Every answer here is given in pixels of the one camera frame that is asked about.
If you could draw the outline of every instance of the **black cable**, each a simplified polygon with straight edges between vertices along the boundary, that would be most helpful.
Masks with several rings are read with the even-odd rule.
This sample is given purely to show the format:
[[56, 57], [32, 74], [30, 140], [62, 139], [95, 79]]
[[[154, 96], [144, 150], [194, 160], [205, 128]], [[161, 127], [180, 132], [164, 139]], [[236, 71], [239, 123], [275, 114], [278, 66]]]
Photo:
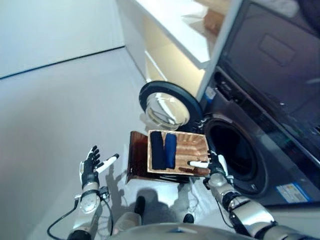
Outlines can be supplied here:
[[104, 201], [105, 205], [107, 206], [107, 208], [109, 209], [110, 220], [111, 220], [110, 236], [112, 236], [112, 233], [114, 232], [114, 216], [112, 214], [112, 210], [111, 210], [109, 204], [107, 203], [107, 201], [104, 199], [103, 199], [103, 201]]
[[67, 212], [65, 215], [63, 215], [62, 217], [60, 217], [59, 219], [57, 219], [56, 221], [54, 221], [49, 227], [48, 229], [46, 230], [46, 233], [53, 239], [56, 239], [56, 240], [65, 240], [63, 238], [59, 238], [59, 237], [56, 237], [56, 236], [53, 236], [50, 232], [51, 228], [56, 225], [58, 222], [60, 222], [62, 219], [64, 219], [65, 217], [69, 216], [74, 210], [77, 209], [77, 206], [78, 206], [78, 203], [79, 203], [79, 198], [76, 198], [74, 200], [74, 207], [72, 210], [70, 210], [69, 212]]
[[222, 217], [222, 219], [223, 219], [223, 221], [224, 221], [224, 223], [225, 223], [225, 225], [227, 225], [229, 228], [231, 228], [231, 229], [234, 229], [234, 227], [233, 226], [230, 226], [227, 222], [226, 222], [226, 220], [225, 220], [225, 217], [224, 217], [224, 215], [223, 215], [223, 213], [222, 213], [222, 211], [221, 211], [221, 208], [220, 208], [220, 205], [219, 205], [219, 202], [218, 202], [218, 200], [215, 198], [215, 201], [216, 201], [216, 204], [218, 205], [218, 207], [219, 207], [219, 211], [220, 211], [220, 214], [221, 214], [221, 217]]

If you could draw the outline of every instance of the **white fingertip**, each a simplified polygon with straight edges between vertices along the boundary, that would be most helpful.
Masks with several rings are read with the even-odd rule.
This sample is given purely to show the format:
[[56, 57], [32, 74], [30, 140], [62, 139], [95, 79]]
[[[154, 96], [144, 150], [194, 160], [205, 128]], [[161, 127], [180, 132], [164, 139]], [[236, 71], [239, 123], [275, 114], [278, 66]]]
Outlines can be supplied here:
[[225, 175], [228, 176], [229, 173], [228, 173], [228, 167], [227, 167], [227, 162], [226, 162], [226, 159], [223, 155], [218, 155], [218, 160], [219, 160], [219, 163], [222, 165], [223, 167], [223, 170], [225, 172]]
[[109, 168], [118, 158], [116, 156], [112, 156], [109, 159], [103, 162], [103, 165], [96, 169], [96, 171], [100, 174], [107, 168]]
[[84, 172], [83, 171], [83, 161], [80, 162], [80, 165], [79, 165], [79, 177], [80, 177], [80, 183], [82, 184], [82, 173]]
[[189, 162], [190, 166], [206, 169], [209, 166], [209, 162], [201, 162], [201, 161], [191, 161]]

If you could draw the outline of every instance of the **rolled towel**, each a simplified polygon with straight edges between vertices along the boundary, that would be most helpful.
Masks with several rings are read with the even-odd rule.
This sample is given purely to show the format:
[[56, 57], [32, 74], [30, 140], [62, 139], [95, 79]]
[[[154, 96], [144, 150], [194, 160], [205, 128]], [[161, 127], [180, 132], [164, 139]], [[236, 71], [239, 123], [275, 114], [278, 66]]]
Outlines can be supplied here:
[[177, 136], [171, 133], [167, 133], [164, 143], [165, 152], [165, 166], [168, 169], [174, 169], [176, 167], [176, 152], [177, 152]]
[[164, 141], [160, 131], [150, 133], [151, 154], [152, 154], [152, 169], [165, 170], [166, 156], [164, 151]]

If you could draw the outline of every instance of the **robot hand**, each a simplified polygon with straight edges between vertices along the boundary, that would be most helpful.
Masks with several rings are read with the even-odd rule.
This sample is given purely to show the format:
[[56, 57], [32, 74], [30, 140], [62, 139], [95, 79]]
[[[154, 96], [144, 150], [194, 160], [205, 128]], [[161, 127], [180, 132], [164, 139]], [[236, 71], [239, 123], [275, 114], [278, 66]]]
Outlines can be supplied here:
[[97, 179], [98, 174], [102, 173], [104, 170], [109, 168], [119, 158], [119, 154], [115, 154], [103, 162], [100, 162], [99, 158], [100, 158], [99, 149], [95, 145], [88, 152], [86, 156], [86, 160], [80, 162], [79, 177], [80, 177], [80, 182], [82, 186], [83, 186], [83, 179], [87, 179], [88, 175], [94, 175], [96, 176], [96, 179]]

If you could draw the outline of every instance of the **white wall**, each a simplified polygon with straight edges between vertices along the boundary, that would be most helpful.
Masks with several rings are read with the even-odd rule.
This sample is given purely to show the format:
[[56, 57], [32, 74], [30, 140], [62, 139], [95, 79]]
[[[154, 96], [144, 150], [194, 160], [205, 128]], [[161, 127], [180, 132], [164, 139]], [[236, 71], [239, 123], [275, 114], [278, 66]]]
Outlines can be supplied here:
[[0, 1], [0, 78], [123, 45], [115, 0]]

